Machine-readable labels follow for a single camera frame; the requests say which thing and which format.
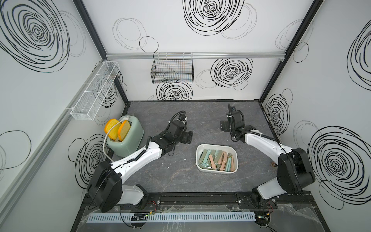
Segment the white plastic storage box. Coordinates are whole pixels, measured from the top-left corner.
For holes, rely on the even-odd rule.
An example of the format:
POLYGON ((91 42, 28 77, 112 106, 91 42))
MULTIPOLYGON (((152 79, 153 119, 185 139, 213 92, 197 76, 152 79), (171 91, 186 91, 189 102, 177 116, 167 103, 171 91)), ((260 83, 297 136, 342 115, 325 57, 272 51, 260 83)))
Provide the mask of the white plastic storage box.
POLYGON ((196 150, 196 166, 202 172, 231 175, 237 172, 237 152, 232 147, 201 144, 196 150))

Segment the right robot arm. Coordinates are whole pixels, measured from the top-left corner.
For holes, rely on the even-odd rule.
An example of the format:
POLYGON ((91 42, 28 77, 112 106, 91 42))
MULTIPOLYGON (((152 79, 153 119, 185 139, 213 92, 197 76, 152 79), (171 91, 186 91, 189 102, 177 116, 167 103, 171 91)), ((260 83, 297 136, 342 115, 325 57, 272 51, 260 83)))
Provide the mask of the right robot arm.
POLYGON ((220 122, 221 131, 228 132, 234 142, 241 141, 255 147, 277 165, 277 177, 253 188, 250 198, 254 207, 265 206, 275 196, 300 193, 315 182, 306 151, 284 146, 255 127, 245 125, 243 113, 230 104, 226 115, 227 120, 220 122))

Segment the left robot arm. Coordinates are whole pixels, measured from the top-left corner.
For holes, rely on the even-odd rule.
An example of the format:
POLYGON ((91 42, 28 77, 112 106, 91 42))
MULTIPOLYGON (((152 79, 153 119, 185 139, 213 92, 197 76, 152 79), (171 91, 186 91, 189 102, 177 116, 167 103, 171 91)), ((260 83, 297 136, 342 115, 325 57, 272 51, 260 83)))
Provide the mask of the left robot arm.
POLYGON ((173 156, 176 145, 190 144, 192 136, 193 132, 187 131, 186 112, 182 110, 173 115, 164 131, 148 137, 143 148, 123 159, 101 162, 87 186, 92 203, 102 213, 118 205, 146 208, 149 203, 148 192, 139 184, 128 186, 125 181, 150 162, 165 155, 173 156))

